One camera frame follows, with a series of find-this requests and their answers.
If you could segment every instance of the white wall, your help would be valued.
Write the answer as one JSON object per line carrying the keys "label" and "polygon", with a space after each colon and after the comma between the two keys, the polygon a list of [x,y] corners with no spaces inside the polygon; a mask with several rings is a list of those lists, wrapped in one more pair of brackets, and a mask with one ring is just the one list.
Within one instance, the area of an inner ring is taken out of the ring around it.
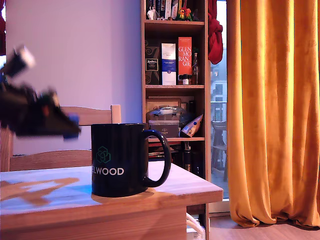
{"label": "white wall", "polygon": [[[6,46],[25,44],[35,68],[15,82],[37,92],[53,86],[62,106],[110,109],[122,122],[142,121],[140,0],[10,0]],[[14,154],[90,149],[90,127],[79,140],[14,139]]]}

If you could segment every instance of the table top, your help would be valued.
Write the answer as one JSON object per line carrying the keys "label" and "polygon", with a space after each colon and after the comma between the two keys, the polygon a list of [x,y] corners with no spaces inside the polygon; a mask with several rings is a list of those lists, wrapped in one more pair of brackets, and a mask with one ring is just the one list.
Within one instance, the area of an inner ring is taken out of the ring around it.
{"label": "table top", "polygon": [[[159,179],[163,161],[149,162],[148,174]],[[219,202],[223,189],[171,165],[159,187],[127,197],[91,193],[91,166],[0,173],[1,230],[104,218],[108,216]]]}

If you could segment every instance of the blue and white box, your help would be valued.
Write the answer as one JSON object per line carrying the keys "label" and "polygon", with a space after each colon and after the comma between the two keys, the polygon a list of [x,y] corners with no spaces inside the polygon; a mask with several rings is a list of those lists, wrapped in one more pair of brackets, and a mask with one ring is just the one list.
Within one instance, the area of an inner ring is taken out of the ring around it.
{"label": "blue and white box", "polygon": [[176,44],[162,43],[162,85],[176,85]]}

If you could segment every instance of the mug handle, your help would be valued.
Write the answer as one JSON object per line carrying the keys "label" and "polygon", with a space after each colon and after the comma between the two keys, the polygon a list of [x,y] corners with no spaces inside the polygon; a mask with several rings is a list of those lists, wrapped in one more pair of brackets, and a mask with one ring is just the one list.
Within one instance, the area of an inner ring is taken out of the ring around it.
{"label": "mug handle", "polygon": [[163,173],[161,175],[161,177],[159,178],[158,181],[153,181],[150,178],[148,178],[147,176],[145,176],[143,178],[143,185],[145,187],[149,187],[149,188],[156,188],[159,187],[160,185],[162,185],[168,178],[169,176],[169,172],[170,172],[170,168],[171,168],[171,151],[169,148],[169,143],[168,140],[162,135],[162,133],[155,131],[155,130],[144,130],[142,132],[143,134],[143,138],[147,139],[150,136],[155,136],[160,140],[160,143],[163,147],[164,150],[164,169],[163,169]]}

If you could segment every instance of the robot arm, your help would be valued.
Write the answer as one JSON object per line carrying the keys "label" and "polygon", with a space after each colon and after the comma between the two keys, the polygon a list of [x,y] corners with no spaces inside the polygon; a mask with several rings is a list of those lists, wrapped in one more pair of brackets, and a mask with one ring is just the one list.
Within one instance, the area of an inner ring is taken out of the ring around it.
{"label": "robot arm", "polygon": [[31,86],[8,83],[23,70],[32,68],[35,60],[24,46],[0,69],[0,122],[17,136],[77,135],[80,128],[66,116],[59,106],[57,93],[48,90],[40,96]]}

